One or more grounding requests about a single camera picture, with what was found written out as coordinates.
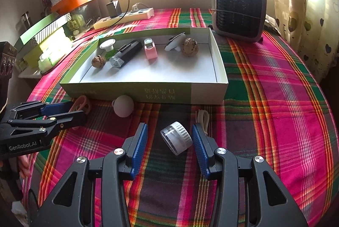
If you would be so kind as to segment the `person left hand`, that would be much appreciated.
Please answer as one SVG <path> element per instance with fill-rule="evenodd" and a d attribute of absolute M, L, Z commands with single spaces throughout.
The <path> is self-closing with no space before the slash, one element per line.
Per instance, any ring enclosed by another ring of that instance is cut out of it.
<path fill-rule="evenodd" d="M 19 156 L 18 157 L 18 166 L 19 166 L 19 174 L 20 177 L 25 179 L 31 176 L 31 171 L 29 169 L 29 159 L 27 155 Z"/>

